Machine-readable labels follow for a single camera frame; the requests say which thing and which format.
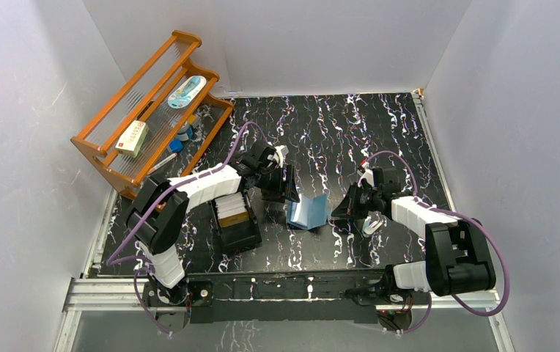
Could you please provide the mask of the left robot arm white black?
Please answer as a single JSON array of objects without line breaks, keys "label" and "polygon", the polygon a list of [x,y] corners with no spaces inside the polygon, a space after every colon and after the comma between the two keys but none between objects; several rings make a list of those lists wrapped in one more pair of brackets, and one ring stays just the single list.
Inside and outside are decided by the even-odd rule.
[{"label": "left robot arm white black", "polygon": [[299,202],[295,172],[287,163],[288,148],[255,142],[225,163],[184,177],[143,186],[127,218],[131,234],[150,262],[150,277],[160,286],[168,304],[179,305],[188,296],[185,269],[176,242],[187,215],[201,205],[213,210],[220,243],[228,252],[251,249],[261,243],[248,191],[258,188],[270,202]]}]

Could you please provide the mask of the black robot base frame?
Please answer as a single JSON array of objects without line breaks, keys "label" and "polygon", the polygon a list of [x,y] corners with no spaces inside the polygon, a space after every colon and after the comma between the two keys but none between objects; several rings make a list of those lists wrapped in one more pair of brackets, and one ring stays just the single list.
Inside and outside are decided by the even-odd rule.
[{"label": "black robot base frame", "polygon": [[381,311],[456,309],[451,296],[408,291],[393,296],[382,268],[323,271],[229,272],[189,274],[171,301],[142,276],[74,279],[65,312],[116,312],[148,309],[164,325],[168,316],[202,324],[237,320],[349,320],[374,324]]}]

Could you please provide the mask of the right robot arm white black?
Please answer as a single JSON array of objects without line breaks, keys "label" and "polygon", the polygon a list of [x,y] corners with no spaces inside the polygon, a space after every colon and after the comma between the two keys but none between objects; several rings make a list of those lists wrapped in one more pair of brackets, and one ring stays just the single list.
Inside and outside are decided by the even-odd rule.
[{"label": "right robot arm white black", "polygon": [[387,301],[402,303],[411,291],[449,296],[495,287],[487,239],[478,227],[420,205],[410,192],[404,191],[393,169],[365,169],[331,215],[364,220],[374,212],[424,240],[424,260],[387,265],[382,279],[375,284],[375,292]]}]

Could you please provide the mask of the blue card holder wallet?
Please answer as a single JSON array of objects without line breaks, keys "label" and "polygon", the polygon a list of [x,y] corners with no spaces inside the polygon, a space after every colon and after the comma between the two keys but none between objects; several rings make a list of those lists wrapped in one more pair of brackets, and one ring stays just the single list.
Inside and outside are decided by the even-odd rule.
[{"label": "blue card holder wallet", "polygon": [[312,230],[327,224],[330,215],[327,194],[314,198],[299,194],[298,202],[290,202],[286,220],[288,225],[302,230]]}]

